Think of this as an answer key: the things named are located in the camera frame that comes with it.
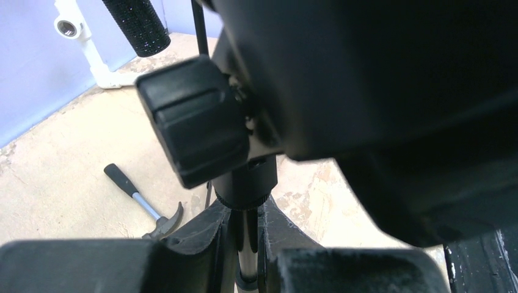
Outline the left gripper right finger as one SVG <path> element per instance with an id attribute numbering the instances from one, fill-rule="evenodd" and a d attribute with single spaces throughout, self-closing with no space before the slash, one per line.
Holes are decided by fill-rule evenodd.
<path id="1" fill-rule="evenodd" d="M 414 248 L 325 248 L 269 198 L 259 213 L 260 292 L 449 292 Z"/>

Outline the black microphone silver grille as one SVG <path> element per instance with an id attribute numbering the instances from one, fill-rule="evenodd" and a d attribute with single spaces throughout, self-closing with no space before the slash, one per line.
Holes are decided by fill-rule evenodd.
<path id="1" fill-rule="evenodd" d="M 170 37 L 149 0 L 103 0 L 139 57 L 154 56 L 170 45 Z"/>

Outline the black tripod stand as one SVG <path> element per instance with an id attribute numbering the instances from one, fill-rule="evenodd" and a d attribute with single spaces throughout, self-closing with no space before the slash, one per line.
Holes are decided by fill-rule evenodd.
<path id="1" fill-rule="evenodd" d="M 517 228 L 516 1 L 206 6 L 214 54 L 136 83 L 184 187 L 229 187 L 277 154 L 332 158 L 449 289 L 444 245 Z"/>

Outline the black tripod stand shock mount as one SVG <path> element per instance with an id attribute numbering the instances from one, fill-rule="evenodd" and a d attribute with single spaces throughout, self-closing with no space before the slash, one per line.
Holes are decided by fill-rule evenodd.
<path id="1" fill-rule="evenodd" d="M 208 56 L 209 48 L 203 7 L 196 0 L 191 0 L 191 6 L 199 54 Z"/>

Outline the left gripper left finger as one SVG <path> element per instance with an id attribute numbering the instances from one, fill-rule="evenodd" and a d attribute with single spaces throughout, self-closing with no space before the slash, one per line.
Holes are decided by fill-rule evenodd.
<path id="1" fill-rule="evenodd" d="M 228 292 L 220 203 L 167 239 L 16 241 L 1 247 L 2 292 Z"/>

